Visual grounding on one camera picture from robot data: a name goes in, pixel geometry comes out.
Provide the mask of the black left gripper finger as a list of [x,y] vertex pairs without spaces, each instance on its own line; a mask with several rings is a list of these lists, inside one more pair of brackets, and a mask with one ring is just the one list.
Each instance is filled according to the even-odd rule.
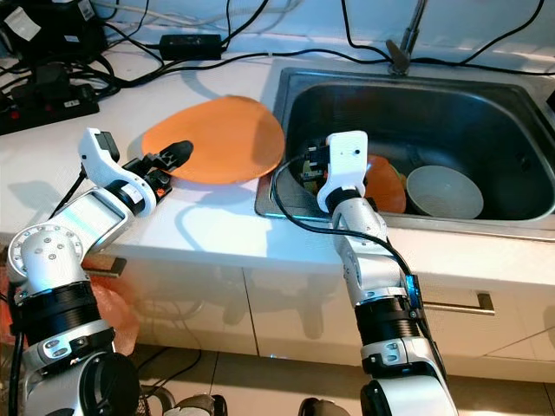
[[194,144],[191,141],[178,141],[164,147],[156,154],[156,167],[163,171],[179,169],[191,158]]

